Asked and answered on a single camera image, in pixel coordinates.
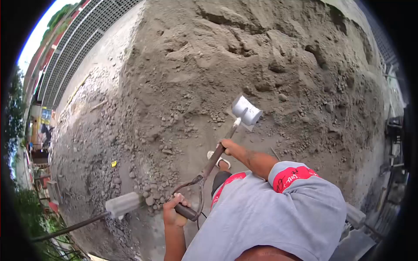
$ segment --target sky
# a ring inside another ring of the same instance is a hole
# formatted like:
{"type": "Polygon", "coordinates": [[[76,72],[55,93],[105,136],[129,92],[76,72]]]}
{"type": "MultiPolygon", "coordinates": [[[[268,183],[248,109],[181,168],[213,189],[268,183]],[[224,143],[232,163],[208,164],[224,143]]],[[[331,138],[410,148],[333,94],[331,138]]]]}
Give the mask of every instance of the sky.
{"type": "Polygon", "coordinates": [[[29,63],[36,50],[39,48],[39,45],[42,41],[43,33],[48,27],[46,26],[51,19],[51,17],[61,10],[61,8],[66,4],[75,4],[79,0],[56,0],[50,8],[45,12],[43,17],[39,20],[38,24],[32,31],[29,39],[27,40],[25,46],[23,47],[22,53],[20,54],[18,65],[23,70],[23,74],[26,74],[29,63]]]}

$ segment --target white sandal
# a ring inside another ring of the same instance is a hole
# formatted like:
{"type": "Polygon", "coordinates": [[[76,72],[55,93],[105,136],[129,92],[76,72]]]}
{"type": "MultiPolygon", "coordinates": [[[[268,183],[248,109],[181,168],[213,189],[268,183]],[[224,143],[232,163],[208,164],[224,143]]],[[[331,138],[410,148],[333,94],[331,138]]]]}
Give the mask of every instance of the white sandal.
{"type": "MultiPolygon", "coordinates": [[[[214,153],[214,151],[213,151],[213,150],[208,151],[208,154],[207,154],[208,159],[210,159],[210,157],[212,157],[213,153],[214,153]]],[[[218,161],[216,162],[216,166],[217,166],[217,167],[219,167],[219,161],[221,161],[221,160],[223,160],[223,161],[225,161],[226,163],[228,163],[228,169],[230,169],[230,168],[231,168],[231,163],[230,163],[229,161],[227,161],[226,159],[223,159],[222,157],[220,157],[220,158],[218,159],[218,161]]]]}

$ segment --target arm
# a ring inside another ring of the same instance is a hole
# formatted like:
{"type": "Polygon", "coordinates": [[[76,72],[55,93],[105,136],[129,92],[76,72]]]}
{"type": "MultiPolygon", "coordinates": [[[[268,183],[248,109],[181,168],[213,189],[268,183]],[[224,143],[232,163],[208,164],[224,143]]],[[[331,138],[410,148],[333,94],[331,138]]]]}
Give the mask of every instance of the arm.
{"type": "Polygon", "coordinates": [[[226,155],[233,156],[242,162],[249,170],[265,180],[268,180],[270,171],[273,169],[274,165],[279,162],[269,154],[245,149],[230,139],[223,139],[221,140],[221,143],[222,146],[226,148],[226,155]]]}
{"type": "Polygon", "coordinates": [[[184,200],[180,193],[163,205],[164,234],[166,236],[166,255],[164,261],[180,261],[186,252],[186,240],[184,239],[183,227],[187,218],[178,214],[174,207],[182,203],[191,207],[191,204],[184,200]]]}
{"type": "Polygon", "coordinates": [[[180,261],[186,252],[186,240],[184,239],[184,230],[180,226],[165,226],[164,234],[166,236],[166,255],[164,261],[180,261]]]}

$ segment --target foliage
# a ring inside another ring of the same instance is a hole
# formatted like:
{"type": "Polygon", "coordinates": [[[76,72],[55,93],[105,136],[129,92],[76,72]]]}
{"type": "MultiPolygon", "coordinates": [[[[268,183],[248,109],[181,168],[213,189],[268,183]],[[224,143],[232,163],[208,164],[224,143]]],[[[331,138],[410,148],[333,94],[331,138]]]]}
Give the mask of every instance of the foliage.
{"type": "Polygon", "coordinates": [[[64,5],[61,8],[61,10],[59,10],[58,12],[56,12],[51,17],[51,19],[49,20],[47,26],[49,28],[54,28],[59,23],[59,21],[64,17],[64,15],[66,15],[69,11],[73,10],[76,5],[77,4],[74,4],[74,5],[72,5],[72,4],[64,5]]]}
{"type": "Polygon", "coordinates": [[[43,36],[42,36],[42,42],[45,40],[45,39],[47,39],[47,38],[49,38],[49,33],[51,32],[51,29],[46,29],[45,30],[45,32],[43,33],[43,36]]]}
{"type": "MultiPolygon", "coordinates": [[[[30,238],[45,235],[47,232],[57,231],[65,227],[54,219],[54,216],[48,217],[42,209],[42,204],[34,190],[26,190],[20,187],[16,181],[13,181],[15,192],[14,206],[19,213],[20,223],[26,229],[30,238]]],[[[54,261],[59,260],[61,254],[51,244],[50,241],[35,243],[41,260],[54,261]]]]}
{"type": "Polygon", "coordinates": [[[8,103],[5,108],[4,123],[4,149],[8,152],[8,162],[10,163],[11,155],[16,150],[19,139],[24,136],[23,115],[25,113],[25,103],[23,101],[23,85],[22,72],[18,66],[15,68],[8,93],[8,103]]]}
{"type": "MultiPolygon", "coordinates": [[[[48,39],[49,38],[49,36],[50,36],[50,33],[52,32],[52,29],[59,23],[59,21],[68,13],[68,12],[71,12],[73,9],[74,9],[74,7],[76,7],[78,4],[77,3],[75,3],[75,4],[67,4],[67,5],[65,5],[65,6],[63,6],[62,8],[61,8],[61,10],[59,10],[58,12],[56,12],[52,17],[51,17],[51,19],[49,20],[49,22],[48,22],[48,24],[47,24],[47,26],[48,26],[48,29],[46,29],[45,30],[45,32],[43,33],[43,36],[42,36],[42,42],[45,40],[45,39],[48,39]]],[[[58,32],[58,34],[60,34],[60,33],[62,33],[63,31],[65,31],[66,29],[67,29],[67,27],[68,27],[68,24],[66,25],[66,26],[64,26],[63,27],[63,25],[61,25],[60,26],[60,28],[59,28],[59,32],[58,32]]]]}
{"type": "Polygon", "coordinates": [[[20,215],[22,226],[29,237],[45,234],[42,223],[45,221],[42,205],[34,190],[22,189],[15,183],[15,209],[20,215]]]}

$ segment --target shovel handle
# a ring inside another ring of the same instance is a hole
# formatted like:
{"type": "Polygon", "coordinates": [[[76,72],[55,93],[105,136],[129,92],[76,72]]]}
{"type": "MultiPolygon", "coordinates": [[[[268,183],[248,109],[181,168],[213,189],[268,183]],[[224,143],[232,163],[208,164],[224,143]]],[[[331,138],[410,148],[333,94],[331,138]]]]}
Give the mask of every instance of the shovel handle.
{"type": "Polygon", "coordinates": [[[183,217],[191,220],[191,221],[196,221],[196,217],[197,216],[197,212],[194,211],[193,209],[183,206],[182,204],[177,204],[177,206],[174,207],[174,209],[176,210],[177,213],[179,213],[180,215],[182,215],[183,217]]]}

